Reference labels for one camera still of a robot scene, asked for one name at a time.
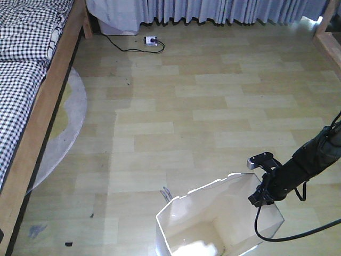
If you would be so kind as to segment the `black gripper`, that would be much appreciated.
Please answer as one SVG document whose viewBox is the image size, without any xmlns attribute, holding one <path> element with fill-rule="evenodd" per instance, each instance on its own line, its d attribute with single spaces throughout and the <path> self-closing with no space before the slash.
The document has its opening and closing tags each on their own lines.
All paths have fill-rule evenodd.
<svg viewBox="0 0 341 256">
<path fill-rule="evenodd" d="M 262 182 L 257 186 L 256 191 L 248 197 L 248 200 L 255 207 L 270 205 L 275 201 L 286 198 L 288 192 L 288 175 L 283 172 L 265 173 Z"/>
</svg>

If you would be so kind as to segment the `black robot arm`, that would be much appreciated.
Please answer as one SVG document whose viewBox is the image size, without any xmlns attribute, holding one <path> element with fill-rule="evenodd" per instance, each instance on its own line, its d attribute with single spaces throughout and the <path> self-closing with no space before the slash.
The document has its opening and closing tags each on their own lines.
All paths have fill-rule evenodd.
<svg viewBox="0 0 341 256">
<path fill-rule="evenodd" d="M 252 156 L 249 169 L 261 167 L 266 171 L 262 183 L 248 197 L 255 207 L 283 200 L 289 192 L 309 181 L 340 159 L 340 127 L 326 126 L 312 140 L 294 152 L 282 165 L 270 152 Z"/>
</svg>

